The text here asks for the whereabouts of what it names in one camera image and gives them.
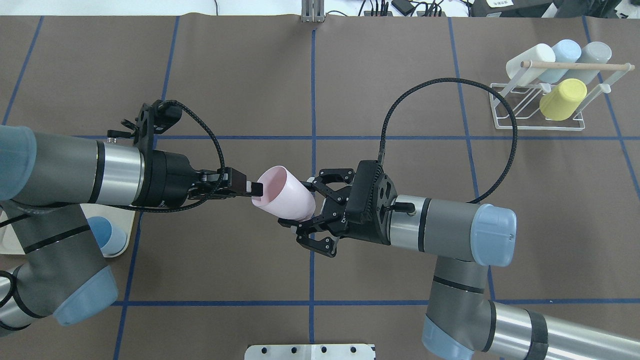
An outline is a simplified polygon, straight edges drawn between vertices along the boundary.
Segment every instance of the plastic cup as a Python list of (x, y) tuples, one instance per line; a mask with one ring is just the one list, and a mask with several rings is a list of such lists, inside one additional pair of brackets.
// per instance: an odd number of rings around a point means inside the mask
[(303, 221), (314, 216), (316, 202), (298, 179), (285, 167), (274, 166), (260, 176), (261, 197), (251, 199), (253, 205), (279, 218)]
[[(582, 55), (580, 45), (571, 39), (558, 41), (556, 45), (551, 47), (556, 54), (556, 62), (558, 63), (575, 63)], [(543, 83), (555, 84), (566, 74), (567, 69), (547, 69), (538, 79)]]
[[(554, 50), (547, 44), (538, 44), (520, 55), (514, 57), (513, 59), (507, 61), (506, 70), (509, 79), (513, 79), (514, 76), (520, 71), (520, 63), (523, 61), (545, 61), (545, 62), (555, 62), (556, 54)], [(542, 73), (546, 69), (538, 69), (538, 68), (530, 68), (525, 71), (520, 80), (516, 83), (518, 86), (527, 86), (531, 81), (534, 81), (538, 76), (542, 75)]]
[[(582, 55), (576, 62), (606, 64), (611, 59), (611, 55), (611, 48), (607, 44), (594, 41), (582, 48)], [(578, 79), (587, 85), (599, 72), (598, 70), (569, 70), (564, 74), (563, 79)]]
[(91, 227), (95, 241), (97, 241), (102, 255), (113, 257), (120, 253), (127, 245), (127, 235), (121, 228), (113, 225), (104, 217), (90, 217), (86, 219)]
[(540, 99), (540, 112), (554, 121), (566, 120), (587, 96), (587, 86), (578, 79), (567, 79)]

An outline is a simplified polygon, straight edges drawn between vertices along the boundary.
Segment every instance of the silver metal joint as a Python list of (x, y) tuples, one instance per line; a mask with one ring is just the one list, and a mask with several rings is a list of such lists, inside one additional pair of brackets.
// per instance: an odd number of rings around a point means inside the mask
[(531, 319), (524, 309), (495, 303), (495, 335), (490, 352), (524, 359), (531, 344)]
[(22, 311), (13, 297), (3, 307), (0, 307), (0, 321), (7, 326), (20, 328), (31, 324), (35, 320), (37, 319)]
[(0, 277), (0, 301), (9, 294), (9, 290), (11, 290), (11, 280), (6, 277)]
[(411, 202), (415, 205), (415, 212), (413, 214), (398, 213), (393, 211), (391, 213), (391, 225), (389, 229), (389, 238), (391, 239), (391, 245), (401, 247), (408, 250), (420, 251), (419, 247), (419, 234), (420, 234), (420, 217), (416, 215), (422, 214), (422, 206), (426, 198), (398, 195), (396, 202)]
[(96, 203), (129, 205), (144, 181), (143, 156), (136, 147), (104, 144), (104, 175)]

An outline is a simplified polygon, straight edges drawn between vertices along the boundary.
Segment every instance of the power adapter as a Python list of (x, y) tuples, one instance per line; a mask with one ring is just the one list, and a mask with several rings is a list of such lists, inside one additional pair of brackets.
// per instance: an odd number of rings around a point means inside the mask
[(409, 2), (409, 0), (393, 0), (391, 5), (396, 8), (404, 16), (409, 15), (415, 9), (415, 7)]

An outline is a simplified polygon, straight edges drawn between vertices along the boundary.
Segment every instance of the wooden dowel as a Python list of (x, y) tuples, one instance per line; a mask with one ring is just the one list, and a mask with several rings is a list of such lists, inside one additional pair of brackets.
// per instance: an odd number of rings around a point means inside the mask
[(625, 71), (627, 64), (595, 64), (595, 63), (550, 63), (546, 61), (523, 61), (520, 67), (535, 67), (538, 69), (570, 69), (570, 70), (600, 70), (600, 71)]

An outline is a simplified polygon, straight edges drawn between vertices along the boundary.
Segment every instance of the blue tape line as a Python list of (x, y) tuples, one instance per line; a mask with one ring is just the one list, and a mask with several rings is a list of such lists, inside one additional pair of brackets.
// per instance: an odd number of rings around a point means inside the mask
[(241, 306), (308, 306), (306, 300), (220, 300), (220, 301), (129, 301), (134, 307), (241, 307)]
[[(316, 29), (311, 31), (311, 176), (316, 175)], [(309, 254), (309, 343), (316, 342), (316, 253)]]
[(180, 17), (175, 17), (175, 24), (173, 25), (173, 38), (171, 39), (171, 49), (169, 50), (169, 60), (166, 63), (166, 72), (164, 73), (164, 84), (162, 87), (162, 96), (160, 99), (166, 100), (166, 89), (169, 87), (169, 75), (171, 74), (171, 63), (173, 61), (173, 50), (175, 49), (175, 38), (178, 36), (178, 25), (180, 24)]
[(496, 300), (505, 305), (538, 305), (538, 304), (640, 304), (640, 298), (618, 299), (501, 299)]
[(426, 306), (428, 300), (316, 300), (316, 306)]
[[(505, 305), (579, 305), (640, 304), (640, 298), (611, 299), (496, 299)], [(220, 301), (116, 301), (112, 306), (126, 307), (243, 307), (243, 306), (309, 306), (308, 300), (220, 300)], [(428, 300), (315, 300), (316, 306), (428, 306)]]
[(127, 318), (127, 306), (122, 306), (122, 313), (120, 314), (120, 325), (118, 325), (118, 337), (116, 338), (116, 348), (113, 351), (113, 360), (118, 360), (120, 357), (120, 345), (122, 344), (122, 334), (124, 333), (124, 322)]
[(120, 356), (120, 345), (122, 344), (122, 333), (124, 332), (124, 324), (127, 319), (127, 307), (129, 306), (129, 295), (131, 294), (131, 283), (133, 280), (133, 272), (136, 266), (136, 258), (138, 255), (138, 245), (140, 244), (140, 234), (142, 225), (142, 216), (138, 215), (138, 226), (136, 228), (136, 238), (133, 242), (133, 250), (131, 252), (131, 264), (129, 265), (129, 274), (127, 276), (127, 287), (125, 288), (124, 301), (122, 301), (122, 314), (120, 315), (120, 325), (118, 326), (118, 336), (116, 338), (116, 347), (113, 351), (113, 360), (118, 360)]
[(31, 58), (31, 53), (33, 52), (33, 48), (36, 46), (36, 39), (38, 38), (38, 34), (40, 34), (40, 28), (42, 28), (42, 22), (44, 21), (44, 16), (40, 17), (40, 21), (38, 21), (38, 26), (36, 27), (36, 32), (33, 33), (33, 38), (31, 39), (31, 45), (29, 45), (29, 50), (27, 51), (27, 56), (24, 58), (24, 62), (22, 63), (22, 68), (20, 69), (20, 74), (18, 75), (18, 80), (15, 82), (15, 86), (13, 87), (13, 92), (11, 94), (11, 99), (9, 99), (9, 104), (6, 106), (6, 111), (4, 112), (4, 118), (2, 119), (2, 125), (6, 125), (6, 122), (9, 120), (9, 114), (11, 113), (11, 108), (13, 107), (13, 102), (15, 97), (18, 95), (18, 89), (20, 88), (20, 83), (22, 82), (22, 77), (24, 76), (24, 72), (27, 70), (27, 64), (29, 64), (29, 59)]
[[(582, 16), (582, 26), (584, 27), (584, 34), (587, 36), (587, 41), (591, 42), (591, 34), (589, 33), (589, 24), (587, 24), (587, 18)], [(602, 75), (598, 73), (598, 80), (602, 83)], [(607, 102), (607, 107), (609, 108), (609, 114), (611, 115), (611, 120), (613, 121), (613, 126), (616, 129), (616, 134), (618, 135), (618, 140), (620, 141), (620, 147), (622, 148), (622, 154), (625, 157), (625, 162), (627, 163), (627, 169), (629, 170), (629, 174), (631, 176), (631, 181), (636, 190), (636, 195), (638, 200), (640, 200), (640, 185), (638, 185), (638, 180), (636, 177), (636, 171), (634, 170), (633, 164), (631, 164), (631, 159), (629, 158), (629, 153), (627, 151), (627, 146), (625, 145), (625, 140), (622, 137), (622, 132), (620, 131), (620, 125), (618, 124), (618, 119), (616, 118), (616, 112), (613, 110), (613, 105), (611, 104), (611, 98), (609, 94), (604, 94), (604, 99)]]
[[(72, 135), (76, 138), (101, 140), (106, 135)], [(161, 140), (210, 140), (207, 135), (156, 135)], [(310, 135), (216, 135), (220, 140), (313, 140)], [(511, 136), (479, 136), (470, 135), (471, 140), (511, 140)], [(387, 136), (387, 140), (466, 140), (466, 136), (458, 135), (399, 135)], [(518, 140), (619, 140), (618, 136), (519, 136)], [(640, 136), (622, 136), (625, 141), (640, 140)], [(357, 135), (317, 135), (316, 140), (380, 140), (380, 136)]]
[[(458, 67), (458, 55), (456, 54), (456, 39), (453, 34), (453, 21), (451, 18), (447, 18), (449, 23), (449, 38), (451, 39), (451, 52), (453, 53), (453, 64), (456, 69), (456, 78), (460, 78), (460, 68)], [(471, 149), (471, 138), (469, 136), (469, 126), (467, 122), (467, 109), (465, 107), (465, 97), (462, 94), (462, 84), (456, 83), (458, 86), (458, 97), (460, 98), (460, 110), (462, 111), (462, 124), (465, 127), (465, 140), (467, 141), (467, 154), (469, 156), (469, 166), (471, 169), (471, 180), (474, 184), (474, 194), (476, 197), (480, 196), (478, 191), (478, 183), (476, 177), (476, 164), (474, 163), (473, 150)]]

